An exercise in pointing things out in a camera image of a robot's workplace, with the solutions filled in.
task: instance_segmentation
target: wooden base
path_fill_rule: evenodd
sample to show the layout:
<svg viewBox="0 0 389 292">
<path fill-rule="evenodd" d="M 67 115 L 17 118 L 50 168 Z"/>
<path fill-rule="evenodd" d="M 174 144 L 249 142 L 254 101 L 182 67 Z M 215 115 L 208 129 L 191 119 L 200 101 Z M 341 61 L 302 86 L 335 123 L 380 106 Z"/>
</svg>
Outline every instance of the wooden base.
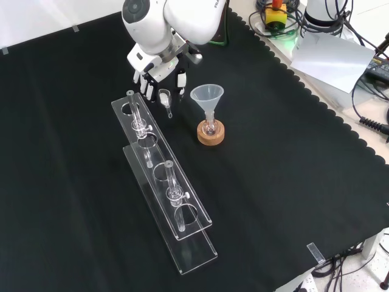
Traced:
<svg viewBox="0 0 389 292">
<path fill-rule="evenodd" d="M 197 138 L 199 139 L 199 141 L 202 144 L 204 144 L 206 146 L 218 145 L 224 139 L 224 125 L 219 120 L 215 120 L 215 121 L 217 121 L 217 123 L 219 124 L 219 128 L 220 128 L 219 133 L 216 135 L 208 136 L 208 135 L 204 134 L 204 132 L 202 131 L 202 126 L 205 123 L 204 120 L 201 123 L 199 123 L 199 125 L 197 126 Z"/>
</svg>

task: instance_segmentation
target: robotic hand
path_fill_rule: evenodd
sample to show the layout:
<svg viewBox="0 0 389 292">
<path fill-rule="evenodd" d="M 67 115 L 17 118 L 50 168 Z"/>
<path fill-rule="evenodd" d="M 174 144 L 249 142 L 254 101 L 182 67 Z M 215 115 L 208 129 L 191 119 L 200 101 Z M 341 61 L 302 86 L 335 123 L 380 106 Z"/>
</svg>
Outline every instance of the robotic hand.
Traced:
<svg viewBox="0 0 389 292">
<path fill-rule="evenodd" d="M 194 64 L 202 60 L 193 44 L 206 44 L 215 35 L 226 0 L 126 0 L 122 17 L 136 42 L 128 54 L 134 82 L 151 99 L 162 81 L 185 54 Z"/>
</svg>

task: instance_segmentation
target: clear funnel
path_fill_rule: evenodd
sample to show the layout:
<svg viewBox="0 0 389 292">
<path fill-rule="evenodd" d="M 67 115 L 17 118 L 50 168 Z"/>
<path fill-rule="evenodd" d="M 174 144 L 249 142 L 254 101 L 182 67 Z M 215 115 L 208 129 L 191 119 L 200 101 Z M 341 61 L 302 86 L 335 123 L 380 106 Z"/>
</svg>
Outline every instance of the clear funnel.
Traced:
<svg viewBox="0 0 389 292">
<path fill-rule="evenodd" d="M 216 84 L 204 84 L 192 90 L 190 97 L 197 102 L 205 112 L 212 112 L 215 110 L 223 94 L 223 87 Z"/>
<path fill-rule="evenodd" d="M 223 87 L 216 84 L 204 84 L 191 91 L 190 97 L 205 111 L 205 122 L 202 131 L 208 136 L 218 134 L 220 129 L 215 121 L 215 108 L 224 94 Z"/>
</svg>

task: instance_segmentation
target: black tablecloth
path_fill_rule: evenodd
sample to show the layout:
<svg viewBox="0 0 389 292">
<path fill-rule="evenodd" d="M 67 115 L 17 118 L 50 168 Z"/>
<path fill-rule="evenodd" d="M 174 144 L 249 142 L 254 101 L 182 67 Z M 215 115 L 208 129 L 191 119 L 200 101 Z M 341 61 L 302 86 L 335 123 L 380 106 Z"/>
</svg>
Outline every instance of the black tablecloth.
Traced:
<svg viewBox="0 0 389 292">
<path fill-rule="evenodd" d="M 328 258 L 389 225 L 384 160 L 230 16 L 230 46 L 202 48 L 173 120 L 150 103 L 213 220 L 219 257 L 186 276 L 111 108 L 135 89 L 121 16 L 0 56 L 1 291 L 272 291 L 316 264 L 307 244 Z M 204 113 L 188 97 L 204 83 L 225 89 L 214 148 L 197 141 Z"/>
</svg>

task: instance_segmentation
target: clear acrylic stand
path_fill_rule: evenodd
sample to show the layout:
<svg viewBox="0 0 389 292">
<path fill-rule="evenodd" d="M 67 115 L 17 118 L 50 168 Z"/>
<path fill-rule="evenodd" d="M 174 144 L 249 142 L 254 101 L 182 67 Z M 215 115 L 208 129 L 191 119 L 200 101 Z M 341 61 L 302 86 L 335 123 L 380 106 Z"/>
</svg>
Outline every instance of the clear acrylic stand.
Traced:
<svg viewBox="0 0 389 292">
<path fill-rule="evenodd" d="M 112 102 L 131 145 L 123 149 L 181 274 L 217 258 L 212 221 L 140 94 Z"/>
</svg>

